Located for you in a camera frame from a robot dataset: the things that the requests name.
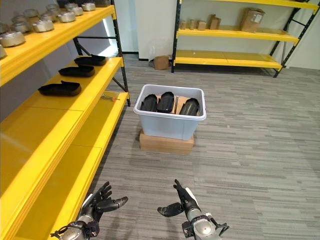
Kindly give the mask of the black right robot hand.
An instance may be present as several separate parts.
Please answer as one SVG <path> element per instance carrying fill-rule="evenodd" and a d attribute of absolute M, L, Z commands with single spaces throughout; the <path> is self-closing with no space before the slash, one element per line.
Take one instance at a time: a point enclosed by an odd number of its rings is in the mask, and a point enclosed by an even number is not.
<path fill-rule="evenodd" d="M 158 207 L 157 212 L 164 217 L 174 217 L 182 212 L 188 216 L 188 212 L 192 209 L 201 210 L 196 200 L 188 193 L 186 188 L 183 188 L 180 182 L 175 179 L 173 187 L 176 189 L 180 202 L 172 203 L 168 206 Z"/>

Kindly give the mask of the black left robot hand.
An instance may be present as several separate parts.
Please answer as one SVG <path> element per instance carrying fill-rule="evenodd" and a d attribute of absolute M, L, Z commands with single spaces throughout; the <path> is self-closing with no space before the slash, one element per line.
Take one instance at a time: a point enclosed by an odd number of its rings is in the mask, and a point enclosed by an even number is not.
<path fill-rule="evenodd" d="M 124 206 L 129 198 L 124 196 L 118 199 L 112 199 L 112 186 L 107 181 L 89 199 L 81 208 L 80 216 L 90 216 L 93 221 L 99 222 L 103 213 L 115 211 Z"/>

